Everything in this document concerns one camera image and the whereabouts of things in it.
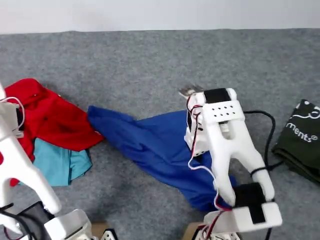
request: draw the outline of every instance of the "white wall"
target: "white wall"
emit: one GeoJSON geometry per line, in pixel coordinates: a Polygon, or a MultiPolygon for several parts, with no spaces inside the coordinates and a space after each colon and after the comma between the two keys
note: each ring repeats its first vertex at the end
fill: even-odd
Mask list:
{"type": "Polygon", "coordinates": [[[0,34],[320,28],[320,0],[0,0],[0,34]]]}

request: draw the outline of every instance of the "dark green bag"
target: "dark green bag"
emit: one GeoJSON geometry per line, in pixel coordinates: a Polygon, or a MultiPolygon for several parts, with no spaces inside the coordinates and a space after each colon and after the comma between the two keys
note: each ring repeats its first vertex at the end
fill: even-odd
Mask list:
{"type": "Polygon", "coordinates": [[[320,108],[302,99],[296,106],[272,152],[290,170],[320,184],[320,108]]]}

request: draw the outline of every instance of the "red cloth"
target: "red cloth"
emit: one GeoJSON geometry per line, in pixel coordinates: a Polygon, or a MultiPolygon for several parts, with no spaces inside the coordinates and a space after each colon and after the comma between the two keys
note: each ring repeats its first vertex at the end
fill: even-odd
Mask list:
{"type": "MultiPolygon", "coordinates": [[[[35,159],[35,138],[72,151],[82,151],[103,140],[91,127],[86,112],[33,78],[8,86],[5,93],[18,98],[24,106],[24,137],[18,140],[31,161],[35,159]]],[[[18,182],[12,179],[10,184],[15,186],[18,182]]]]}

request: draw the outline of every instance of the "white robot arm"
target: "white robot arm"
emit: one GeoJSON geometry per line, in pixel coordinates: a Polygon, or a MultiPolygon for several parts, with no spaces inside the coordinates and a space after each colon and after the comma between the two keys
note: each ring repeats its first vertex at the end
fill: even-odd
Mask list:
{"type": "MultiPolygon", "coordinates": [[[[189,166],[193,170],[203,168],[211,172],[217,191],[214,204],[219,210],[226,211],[219,217],[214,232],[248,232],[281,225],[282,217],[278,205],[273,201],[273,184],[263,158],[251,140],[236,92],[232,88],[220,88],[182,95],[187,98],[184,140],[191,149],[190,161],[193,156],[206,151],[210,152],[212,158],[211,170],[204,166],[189,166]],[[231,158],[239,160],[252,173],[256,184],[232,187],[228,176],[231,158]],[[232,208],[217,205],[218,195],[232,208]],[[260,202],[249,198],[260,198],[260,202]],[[260,208],[256,209],[260,216],[253,213],[250,208],[253,205],[260,208]]],[[[218,211],[209,213],[204,222],[211,223],[218,214],[218,211]]]]}
{"type": "MultiPolygon", "coordinates": [[[[0,96],[0,152],[3,157],[0,162],[0,225],[17,234],[23,233],[21,240],[98,240],[91,233],[91,222],[84,211],[76,209],[63,216],[54,216],[61,210],[61,203],[19,144],[15,136],[19,128],[17,105],[6,101],[8,98],[1,84],[0,96]],[[32,188],[41,201],[16,214],[10,194],[11,178],[32,188]]],[[[109,232],[102,239],[115,238],[109,232]]]]}

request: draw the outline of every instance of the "gray carpet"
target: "gray carpet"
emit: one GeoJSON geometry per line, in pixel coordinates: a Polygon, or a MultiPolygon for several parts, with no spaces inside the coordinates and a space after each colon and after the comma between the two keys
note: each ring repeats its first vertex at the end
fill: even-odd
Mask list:
{"type": "MultiPolygon", "coordinates": [[[[89,105],[138,119],[182,110],[178,88],[232,87],[244,110],[265,110],[277,120],[275,138],[301,98],[320,105],[320,29],[65,32],[0,36],[0,80],[7,86],[34,77],[83,110],[89,105]]],[[[248,116],[262,153],[271,124],[248,116]]],[[[55,187],[62,213],[75,208],[106,220],[120,240],[178,240],[203,213],[184,196],[142,172],[104,141],[90,149],[92,169],[69,187],[55,187]]],[[[271,154],[270,163],[278,160],[271,154]]],[[[239,182],[248,173],[233,162],[239,182]]],[[[319,238],[320,189],[281,166],[271,173],[283,225],[273,240],[319,238]]],[[[37,200],[13,189],[23,208],[37,200]]],[[[263,240],[266,231],[244,233],[263,240]]]]}

